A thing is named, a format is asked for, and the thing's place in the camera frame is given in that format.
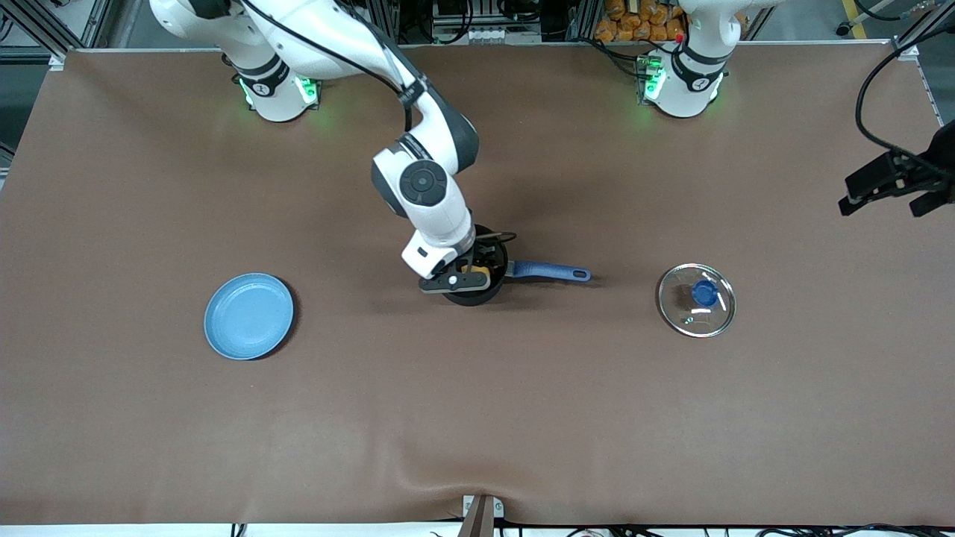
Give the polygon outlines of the brown table cover mat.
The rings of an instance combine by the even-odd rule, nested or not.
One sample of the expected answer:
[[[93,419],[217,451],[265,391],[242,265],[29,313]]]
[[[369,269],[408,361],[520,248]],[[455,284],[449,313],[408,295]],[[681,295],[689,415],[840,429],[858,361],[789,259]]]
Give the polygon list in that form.
[[[0,524],[393,522],[466,495],[525,524],[955,526],[955,207],[845,218],[889,45],[741,45],[674,120],[587,45],[408,51],[480,133],[458,176],[516,258],[589,284],[423,295],[369,180],[395,96],[331,82],[273,125],[215,52],[75,52],[0,191]],[[711,339],[657,285],[736,293]],[[219,356],[269,273],[296,317]]]

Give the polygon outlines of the blue round plate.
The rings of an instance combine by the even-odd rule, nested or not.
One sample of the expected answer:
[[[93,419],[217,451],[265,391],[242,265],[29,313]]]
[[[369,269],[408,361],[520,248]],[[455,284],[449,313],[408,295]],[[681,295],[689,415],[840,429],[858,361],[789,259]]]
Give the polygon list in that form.
[[[269,273],[243,273],[213,292],[202,330],[219,356],[252,361],[283,344],[295,317],[295,299],[283,280]]]

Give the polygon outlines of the aluminium frame corner post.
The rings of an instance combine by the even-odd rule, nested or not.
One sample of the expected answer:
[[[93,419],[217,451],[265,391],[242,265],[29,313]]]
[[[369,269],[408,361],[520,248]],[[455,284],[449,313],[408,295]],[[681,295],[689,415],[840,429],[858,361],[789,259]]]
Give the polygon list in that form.
[[[900,51],[901,60],[914,60],[920,54],[918,44],[941,33],[947,24],[955,20],[955,0],[934,0],[933,10],[928,11],[902,35],[892,41],[895,51]]]

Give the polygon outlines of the bag of orange items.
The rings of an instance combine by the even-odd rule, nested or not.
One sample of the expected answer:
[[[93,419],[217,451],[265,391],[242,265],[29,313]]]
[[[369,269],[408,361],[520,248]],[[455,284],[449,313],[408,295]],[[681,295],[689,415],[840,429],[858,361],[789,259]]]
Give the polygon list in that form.
[[[676,0],[601,0],[594,40],[671,42],[686,34],[689,17]]]

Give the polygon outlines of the glass lid with blue knob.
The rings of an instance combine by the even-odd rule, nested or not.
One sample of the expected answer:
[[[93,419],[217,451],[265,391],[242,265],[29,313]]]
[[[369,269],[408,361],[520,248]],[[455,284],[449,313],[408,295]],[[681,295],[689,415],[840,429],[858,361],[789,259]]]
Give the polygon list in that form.
[[[726,332],[736,319],[736,293],[716,269],[682,264],[660,278],[656,309],[675,332],[692,339],[711,339]]]

